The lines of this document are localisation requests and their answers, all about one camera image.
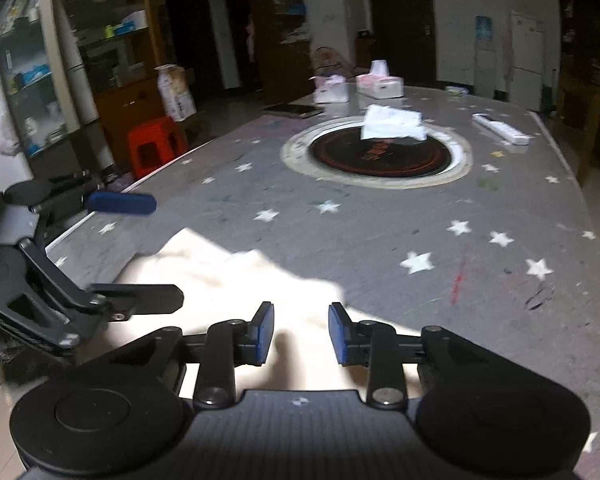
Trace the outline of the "red plastic stool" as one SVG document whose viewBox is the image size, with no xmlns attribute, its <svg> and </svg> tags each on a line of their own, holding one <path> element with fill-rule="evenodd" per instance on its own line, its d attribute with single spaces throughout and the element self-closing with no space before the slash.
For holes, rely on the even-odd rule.
<svg viewBox="0 0 600 480">
<path fill-rule="evenodd" d="M 126 136 L 135 179 L 148 176 L 188 151 L 186 136 L 168 116 L 143 122 Z"/>
</svg>

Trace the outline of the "round induction cooktop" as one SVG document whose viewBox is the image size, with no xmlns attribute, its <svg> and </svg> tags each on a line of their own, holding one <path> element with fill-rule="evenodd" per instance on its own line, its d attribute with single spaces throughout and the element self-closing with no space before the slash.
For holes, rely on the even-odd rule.
<svg viewBox="0 0 600 480">
<path fill-rule="evenodd" d="M 343 117 L 302 130 L 280 150 L 291 170 L 315 180 L 405 191 L 450 184 L 474 166 L 469 142 L 450 128 L 425 124 L 426 138 L 362 138 L 363 118 Z"/>
</svg>

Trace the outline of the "small clear plastic box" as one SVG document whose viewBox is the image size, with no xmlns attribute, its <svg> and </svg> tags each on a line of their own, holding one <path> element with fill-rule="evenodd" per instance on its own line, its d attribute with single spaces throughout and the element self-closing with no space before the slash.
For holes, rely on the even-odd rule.
<svg viewBox="0 0 600 480">
<path fill-rule="evenodd" d="M 468 96 L 469 94 L 469 90 L 467 88 L 457 86 L 446 86 L 444 91 L 449 96 Z"/>
</svg>

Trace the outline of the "white tissue paper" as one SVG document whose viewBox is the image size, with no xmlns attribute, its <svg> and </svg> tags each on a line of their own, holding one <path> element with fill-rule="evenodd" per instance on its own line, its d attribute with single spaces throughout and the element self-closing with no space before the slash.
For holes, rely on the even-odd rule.
<svg viewBox="0 0 600 480">
<path fill-rule="evenodd" d="M 368 107 L 361 128 L 362 140 L 405 138 L 417 142 L 424 142 L 427 139 L 427 131 L 422 124 L 422 114 L 375 104 Z"/>
</svg>

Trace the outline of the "white refrigerator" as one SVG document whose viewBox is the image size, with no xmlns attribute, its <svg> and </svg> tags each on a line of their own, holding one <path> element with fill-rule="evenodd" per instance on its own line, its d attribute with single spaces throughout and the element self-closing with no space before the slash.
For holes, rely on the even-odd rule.
<svg viewBox="0 0 600 480">
<path fill-rule="evenodd" d="M 544 39 L 541 21 L 518 12 L 509 15 L 509 102 L 532 112 L 542 105 Z"/>
</svg>

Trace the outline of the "glass door display cabinet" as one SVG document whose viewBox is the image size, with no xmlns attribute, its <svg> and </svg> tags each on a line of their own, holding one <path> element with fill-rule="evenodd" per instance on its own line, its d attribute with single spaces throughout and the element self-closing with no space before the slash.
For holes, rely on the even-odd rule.
<svg viewBox="0 0 600 480">
<path fill-rule="evenodd" d="M 114 163 L 102 121 L 156 65 L 147 1 L 0 0 L 2 154 L 32 159 L 83 136 L 102 166 Z"/>
</svg>

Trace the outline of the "white paper bag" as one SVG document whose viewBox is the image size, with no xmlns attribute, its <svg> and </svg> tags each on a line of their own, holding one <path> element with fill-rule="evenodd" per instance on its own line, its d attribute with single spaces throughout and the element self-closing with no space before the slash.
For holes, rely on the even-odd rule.
<svg viewBox="0 0 600 480">
<path fill-rule="evenodd" d="M 174 122 L 184 122 L 197 113 L 192 95 L 186 81 L 183 67 L 163 64 L 156 67 L 157 86 L 166 114 Z"/>
</svg>

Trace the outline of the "pink tissue box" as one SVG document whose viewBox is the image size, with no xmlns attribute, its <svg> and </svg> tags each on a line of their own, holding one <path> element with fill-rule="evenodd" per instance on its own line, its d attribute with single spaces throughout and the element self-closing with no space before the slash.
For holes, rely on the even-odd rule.
<svg viewBox="0 0 600 480">
<path fill-rule="evenodd" d="M 373 60 L 367 74 L 356 76 L 356 91 L 376 100 L 399 99 L 404 96 L 401 77 L 390 76 L 385 60 Z"/>
</svg>

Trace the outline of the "dark wooden side table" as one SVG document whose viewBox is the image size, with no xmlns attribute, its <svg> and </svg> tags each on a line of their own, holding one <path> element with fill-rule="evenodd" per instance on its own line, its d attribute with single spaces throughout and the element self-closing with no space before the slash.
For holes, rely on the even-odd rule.
<svg viewBox="0 0 600 480">
<path fill-rule="evenodd" d="M 565 102 L 567 96 L 574 96 L 586 104 L 584 129 L 582 130 L 583 145 L 576 173 L 577 182 L 583 186 L 591 172 L 595 140 L 598 128 L 600 128 L 600 86 L 572 76 L 568 70 L 563 68 L 559 71 L 553 127 L 556 136 L 561 136 L 566 131 Z"/>
</svg>

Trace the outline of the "water dispenser with blue bottle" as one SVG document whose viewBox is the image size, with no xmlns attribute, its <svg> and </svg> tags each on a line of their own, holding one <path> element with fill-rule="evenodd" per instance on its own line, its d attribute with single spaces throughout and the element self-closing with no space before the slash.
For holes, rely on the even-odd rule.
<svg viewBox="0 0 600 480">
<path fill-rule="evenodd" d="M 496 52 L 492 18 L 475 18 L 474 91 L 476 96 L 492 99 L 496 83 Z"/>
</svg>

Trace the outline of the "small pink tissue pack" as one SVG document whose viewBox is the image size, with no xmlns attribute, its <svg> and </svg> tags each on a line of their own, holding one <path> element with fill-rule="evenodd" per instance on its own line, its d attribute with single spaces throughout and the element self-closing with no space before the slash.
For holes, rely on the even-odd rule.
<svg viewBox="0 0 600 480">
<path fill-rule="evenodd" d="M 314 76 L 313 102 L 315 104 L 340 104 L 349 102 L 347 79 L 340 75 Z"/>
</svg>

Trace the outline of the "white remote control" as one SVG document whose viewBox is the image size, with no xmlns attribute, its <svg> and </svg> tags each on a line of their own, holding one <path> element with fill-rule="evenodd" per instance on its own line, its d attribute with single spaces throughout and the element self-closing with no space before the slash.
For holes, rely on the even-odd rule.
<svg viewBox="0 0 600 480">
<path fill-rule="evenodd" d="M 509 144 L 526 146 L 530 143 L 530 136 L 527 136 L 509 124 L 506 124 L 506 122 L 495 120 L 488 114 L 473 114 L 472 120 L 480 127 L 492 132 Z"/>
</svg>

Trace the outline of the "black smartphone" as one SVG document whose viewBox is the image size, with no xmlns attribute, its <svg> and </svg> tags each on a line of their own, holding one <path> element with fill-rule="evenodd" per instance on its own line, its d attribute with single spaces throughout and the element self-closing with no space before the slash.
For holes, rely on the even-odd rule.
<svg viewBox="0 0 600 480">
<path fill-rule="evenodd" d="M 315 105 L 279 103 L 267 106 L 263 111 L 267 115 L 306 119 L 323 114 L 324 108 Z"/>
</svg>

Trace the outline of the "electric fan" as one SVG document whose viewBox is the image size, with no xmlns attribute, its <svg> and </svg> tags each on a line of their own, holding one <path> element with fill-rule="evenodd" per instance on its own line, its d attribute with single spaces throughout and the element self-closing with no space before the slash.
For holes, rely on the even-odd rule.
<svg viewBox="0 0 600 480">
<path fill-rule="evenodd" d="M 334 48 L 318 47 L 312 53 L 312 66 L 315 76 L 341 76 L 346 79 L 355 76 L 355 66 Z"/>
</svg>

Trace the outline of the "cream sweatshirt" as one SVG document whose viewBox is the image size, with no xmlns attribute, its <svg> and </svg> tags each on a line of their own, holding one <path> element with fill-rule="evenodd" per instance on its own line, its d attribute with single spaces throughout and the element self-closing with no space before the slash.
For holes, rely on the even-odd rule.
<svg viewBox="0 0 600 480">
<path fill-rule="evenodd" d="M 174 313 L 134 315 L 113 322 L 82 352 L 88 361 L 163 327 L 202 334 L 219 322 L 252 320 L 262 302 L 274 307 L 274 335 L 262 366 L 235 370 L 236 389 L 366 391 L 368 371 L 341 366 L 328 332 L 328 307 L 346 299 L 343 288 L 302 278 L 263 252 L 229 252 L 190 229 L 175 234 L 153 255 L 136 255 L 118 284 L 172 284 L 184 295 Z"/>
</svg>

